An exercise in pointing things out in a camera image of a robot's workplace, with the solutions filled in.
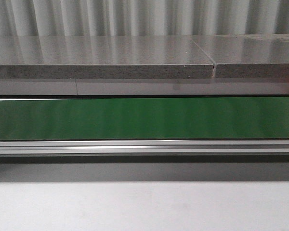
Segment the white conveyor back panel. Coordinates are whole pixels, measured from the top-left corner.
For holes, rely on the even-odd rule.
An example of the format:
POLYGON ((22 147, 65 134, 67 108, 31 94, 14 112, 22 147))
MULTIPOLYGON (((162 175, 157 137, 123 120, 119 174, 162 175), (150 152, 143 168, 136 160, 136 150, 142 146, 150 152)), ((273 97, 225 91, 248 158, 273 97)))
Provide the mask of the white conveyor back panel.
POLYGON ((289 78, 0 79, 0 95, 289 95, 289 78))

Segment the grey stone slab right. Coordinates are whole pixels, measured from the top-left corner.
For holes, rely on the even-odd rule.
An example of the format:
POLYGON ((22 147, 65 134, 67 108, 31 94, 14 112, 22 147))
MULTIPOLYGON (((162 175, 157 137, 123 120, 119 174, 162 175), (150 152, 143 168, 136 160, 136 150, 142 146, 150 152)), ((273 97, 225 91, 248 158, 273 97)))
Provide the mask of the grey stone slab right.
POLYGON ((193 36, 215 78, 289 79, 289 34, 193 36))

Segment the grey stone slab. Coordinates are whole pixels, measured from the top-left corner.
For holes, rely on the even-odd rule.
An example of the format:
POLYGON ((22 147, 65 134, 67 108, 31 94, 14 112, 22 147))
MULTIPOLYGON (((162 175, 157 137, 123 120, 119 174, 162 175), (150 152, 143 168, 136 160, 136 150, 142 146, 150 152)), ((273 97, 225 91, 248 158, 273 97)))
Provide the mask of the grey stone slab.
POLYGON ((215 78, 289 79, 289 34, 193 36, 215 78))
POLYGON ((207 79, 213 67, 189 36, 0 36, 0 79, 207 79))

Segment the green conveyor belt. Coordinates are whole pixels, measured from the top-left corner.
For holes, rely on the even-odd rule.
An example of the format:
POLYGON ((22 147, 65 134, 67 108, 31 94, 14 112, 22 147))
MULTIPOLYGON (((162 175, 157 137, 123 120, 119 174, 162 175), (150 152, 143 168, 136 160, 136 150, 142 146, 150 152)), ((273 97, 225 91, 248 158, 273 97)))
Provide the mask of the green conveyor belt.
POLYGON ((0 101, 0 141, 270 138, 289 138, 289 97, 0 101))

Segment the grey stone slab left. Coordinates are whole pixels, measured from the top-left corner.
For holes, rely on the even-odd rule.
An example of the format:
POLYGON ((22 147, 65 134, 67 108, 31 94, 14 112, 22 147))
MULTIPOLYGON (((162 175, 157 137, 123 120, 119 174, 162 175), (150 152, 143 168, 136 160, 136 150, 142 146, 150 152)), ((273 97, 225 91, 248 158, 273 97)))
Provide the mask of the grey stone slab left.
POLYGON ((189 36, 0 36, 0 79, 207 79, 213 67, 189 36))

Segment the white corrugated curtain backdrop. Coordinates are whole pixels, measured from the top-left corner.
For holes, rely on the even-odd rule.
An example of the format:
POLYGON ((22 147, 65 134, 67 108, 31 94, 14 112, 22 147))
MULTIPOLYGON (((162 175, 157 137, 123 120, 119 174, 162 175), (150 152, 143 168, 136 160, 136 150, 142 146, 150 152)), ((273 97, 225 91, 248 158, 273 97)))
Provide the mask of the white corrugated curtain backdrop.
POLYGON ((289 0, 0 0, 0 36, 289 33, 289 0))

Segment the aluminium conveyor front rail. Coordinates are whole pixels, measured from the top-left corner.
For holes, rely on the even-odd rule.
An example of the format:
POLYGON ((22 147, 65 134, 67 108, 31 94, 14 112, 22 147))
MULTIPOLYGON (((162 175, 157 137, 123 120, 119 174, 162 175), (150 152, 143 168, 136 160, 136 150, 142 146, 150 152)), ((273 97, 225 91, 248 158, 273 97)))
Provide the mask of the aluminium conveyor front rail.
POLYGON ((289 139, 0 141, 0 157, 288 154, 289 139))

